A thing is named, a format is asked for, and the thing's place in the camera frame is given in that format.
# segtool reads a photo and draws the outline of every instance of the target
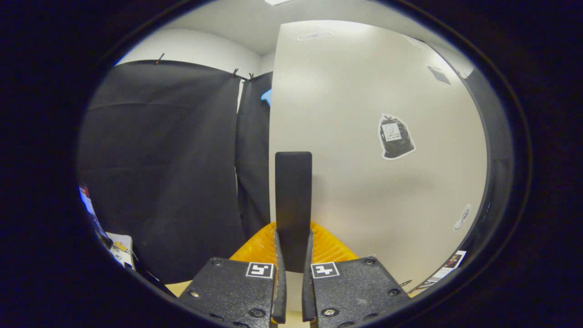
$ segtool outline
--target screw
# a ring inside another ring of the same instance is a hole
[[[338,314],[338,310],[333,309],[333,308],[329,308],[329,309],[325,309],[322,311],[322,314],[324,316],[335,316]]]
[[[254,317],[264,317],[265,311],[260,310],[260,309],[253,309],[253,310],[249,311],[249,314],[251,316],[254,316]]]

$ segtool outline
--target black curtain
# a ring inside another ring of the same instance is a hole
[[[114,67],[82,126],[78,175],[104,229],[163,283],[245,241],[234,171],[239,78],[185,62]]]
[[[273,72],[245,81],[237,113],[236,155],[238,199],[245,236],[250,238],[269,220],[269,110],[262,100],[271,90]]]

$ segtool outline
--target white wall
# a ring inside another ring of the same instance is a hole
[[[255,76],[260,76],[261,74],[272,72],[274,60],[275,51],[269,54],[265,54],[263,57],[261,57],[261,61],[259,62],[259,70],[257,70],[257,74],[255,74]]]
[[[117,64],[136,60],[176,60],[232,72],[245,78],[256,73],[261,57],[228,39],[185,29],[158,30],[145,38]]]
[[[465,55],[457,50],[454,50],[453,46],[446,47],[439,44],[429,43],[433,49],[435,49],[440,55],[443,56],[445,60],[458,71],[462,78],[467,78],[473,71],[474,65],[470,59],[466,58]]]
[[[321,31],[333,36],[297,40]],[[381,113],[403,120],[414,152],[382,158]],[[283,24],[269,130],[271,218],[275,153],[310,151],[312,220],[359,257],[376,254],[399,283],[413,280],[406,290],[453,254],[482,200],[487,157],[477,108],[443,58],[399,33],[331,20]],[[290,277],[287,290],[292,299],[301,280]]]

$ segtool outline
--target printed picture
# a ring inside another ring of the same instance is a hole
[[[407,125],[395,116],[382,114],[377,134],[381,142],[383,159],[399,159],[415,150]]]

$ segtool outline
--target sticker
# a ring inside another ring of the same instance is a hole
[[[436,272],[433,275],[433,277],[441,279],[448,275],[450,272],[452,272],[455,268],[459,266],[465,255],[466,251],[464,250],[459,250],[455,252],[455,254],[451,258],[449,258],[445,265],[438,272]]]
[[[382,131],[385,133],[386,141],[401,140],[401,131],[397,123],[389,123],[381,125]]]
[[[454,231],[458,231],[462,228],[463,222],[466,221],[466,218],[468,217],[468,214],[470,214],[471,210],[472,205],[470,204],[466,205],[466,208],[463,209],[462,216],[459,218],[458,222],[454,224]]]
[[[447,83],[447,84],[451,85],[451,83],[447,79],[447,76],[445,76],[445,73],[443,73],[439,68],[437,68],[437,67],[431,67],[431,66],[428,66],[428,68],[431,71],[431,73],[433,73],[433,76],[438,81],[441,81],[443,83]]]
[[[312,264],[312,277],[314,279],[335,277],[337,275],[340,274],[334,262]]]
[[[399,159],[415,150],[407,125],[395,116],[382,114],[378,121],[377,134],[383,159]]]
[[[271,107],[271,89],[267,90],[263,95],[261,95],[261,100],[267,101],[269,107]]]
[[[459,267],[459,264],[462,263],[463,257],[466,255],[465,250],[459,250],[455,252],[455,254],[449,258],[449,260],[443,265],[443,267],[436,272],[431,278],[425,280],[422,284],[411,290],[408,295],[413,297],[422,291],[427,290],[429,287],[433,286],[436,282],[441,280],[443,277],[448,275],[454,269]]]
[[[271,279],[273,276],[273,264],[251,262],[247,267],[246,276]]]

